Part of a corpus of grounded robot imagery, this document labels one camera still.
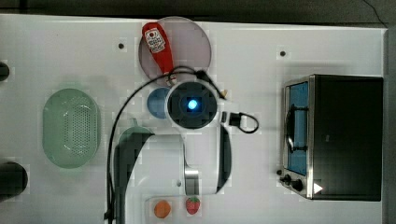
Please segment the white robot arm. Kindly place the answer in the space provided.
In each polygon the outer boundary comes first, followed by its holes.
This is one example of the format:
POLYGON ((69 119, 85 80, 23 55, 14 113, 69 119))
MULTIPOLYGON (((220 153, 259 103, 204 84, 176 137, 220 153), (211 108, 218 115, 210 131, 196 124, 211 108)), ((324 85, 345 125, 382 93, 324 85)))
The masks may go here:
POLYGON ((203 80, 179 82, 167 94, 169 126, 134 131, 114 155, 115 223, 146 224, 146 202, 218 193, 232 172, 227 102, 203 80))

